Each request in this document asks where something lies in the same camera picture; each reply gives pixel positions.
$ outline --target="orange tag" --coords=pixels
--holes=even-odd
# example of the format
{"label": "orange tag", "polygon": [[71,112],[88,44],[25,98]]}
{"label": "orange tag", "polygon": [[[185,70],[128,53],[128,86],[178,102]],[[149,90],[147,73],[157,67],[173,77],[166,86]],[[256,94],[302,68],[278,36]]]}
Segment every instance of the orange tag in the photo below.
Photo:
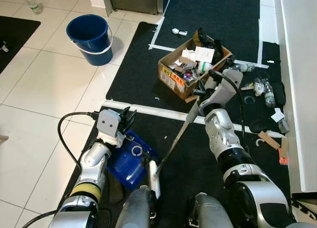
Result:
{"label": "orange tag", "polygon": [[172,72],[170,70],[168,70],[165,66],[163,66],[162,71],[167,74],[168,76],[170,76],[172,74]]}
{"label": "orange tag", "polygon": [[171,78],[172,78],[174,81],[176,81],[178,84],[180,84],[181,86],[184,86],[184,85],[185,85],[185,83],[184,83],[184,81],[182,80],[182,78],[180,78],[178,75],[174,74],[173,72],[172,72]]}
{"label": "orange tag", "polygon": [[278,154],[279,154],[279,163],[280,165],[288,165],[288,158],[287,157],[282,157],[282,149],[278,149]]}

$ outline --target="yellow band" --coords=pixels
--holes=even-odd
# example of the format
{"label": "yellow band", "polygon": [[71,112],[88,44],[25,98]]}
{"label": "yellow band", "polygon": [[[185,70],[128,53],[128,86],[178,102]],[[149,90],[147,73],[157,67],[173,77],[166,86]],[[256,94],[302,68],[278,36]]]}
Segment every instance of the yellow band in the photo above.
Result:
{"label": "yellow band", "polygon": [[75,186],[73,188],[70,196],[73,195],[76,192],[88,192],[88,193],[91,193],[93,196],[96,197],[96,199],[98,200],[98,203],[100,201],[101,191],[96,185],[93,185],[91,183],[81,183],[81,184]]}

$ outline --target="cardboard box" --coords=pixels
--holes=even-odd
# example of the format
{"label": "cardboard box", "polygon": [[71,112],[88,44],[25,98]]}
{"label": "cardboard box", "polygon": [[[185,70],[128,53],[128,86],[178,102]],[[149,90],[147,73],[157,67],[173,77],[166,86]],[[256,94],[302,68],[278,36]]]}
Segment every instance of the cardboard box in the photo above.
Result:
{"label": "cardboard box", "polygon": [[[191,85],[187,85],[183,78],[173,73],[168,67],[168,65],[172,65],[177,59],[179,59],[179,57],[182,55],[182,51],[185,48],[189,48],[192,42],[193,39],[188,40],[158,61],[158,78],[171,90],[173,90],[181,99],[186,99],[189,97],[193,93],[193,90],[197,87],[198,81],[208,77],[208,72],[206,72]],[[215,70],[221,69],[225,64],[226,59],[232,55],[232,53],[225,47],[222,47],[222,50],[223,58],[214,66],[212,66],[212,68]]]}

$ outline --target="bucket handle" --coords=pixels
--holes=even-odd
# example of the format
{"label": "bucket handle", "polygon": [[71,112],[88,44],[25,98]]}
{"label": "bucket handle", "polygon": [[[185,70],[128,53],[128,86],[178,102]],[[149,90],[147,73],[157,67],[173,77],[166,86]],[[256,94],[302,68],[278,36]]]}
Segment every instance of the bucket handle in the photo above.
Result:
{"label": "bucket handle", "polygon": [[112,45],[112,42],[113,42],[113,35],[112,35],[112,31],[111,31],[111,28],[108,26],[108,29],[110,30],[110,34],[111,34],[111,42],[109,44],[109,46],[107,46],[103,51],[101,52],[90,52],[90,51],[86,51],[86,50],[83,50],[82,48],[80,48],[79,46],[76,45],[76,42],[75,41],[71,41],[79,50],[85,52],[85,53],[89,53],[89,54],[92,54],[92,55],[99,55],[99,54],[103,54],[105,53],[106,51],[108,51],[110,48],[111,48],[111,45]]}

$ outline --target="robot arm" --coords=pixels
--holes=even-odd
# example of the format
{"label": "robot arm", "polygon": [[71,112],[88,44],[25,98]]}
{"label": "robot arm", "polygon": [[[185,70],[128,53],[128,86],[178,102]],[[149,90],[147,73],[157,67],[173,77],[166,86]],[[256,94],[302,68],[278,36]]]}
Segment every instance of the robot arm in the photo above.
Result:
{"label": "robot arm", "polygon": [[131,126],[135,112],[129,119],[111,109],[99,113],[96,142],[80,159],[81,174],[49,228],[93,228],[96,225],[99,202],[105,185],[105,170],[111,150],[121,147],[126,130]]}
{"label": "robot arm", "polygon": [[[238,75],[242,73],[228,69],[223,73],[240,85],[242,76]],[[224,79],[219,80],[217,88],[210,96],[202,98],[198,106],[200,113],[205,115],[210,149],[216,157],[224,185],[230,194],[231,219],[239,227],[286,227],[295,222],[287,200],[282,191],[255,164],[234,133],[233,124],[222,108],[234,95],[230,94],[234,89],[229,84],[224,85],[223,81]]]}

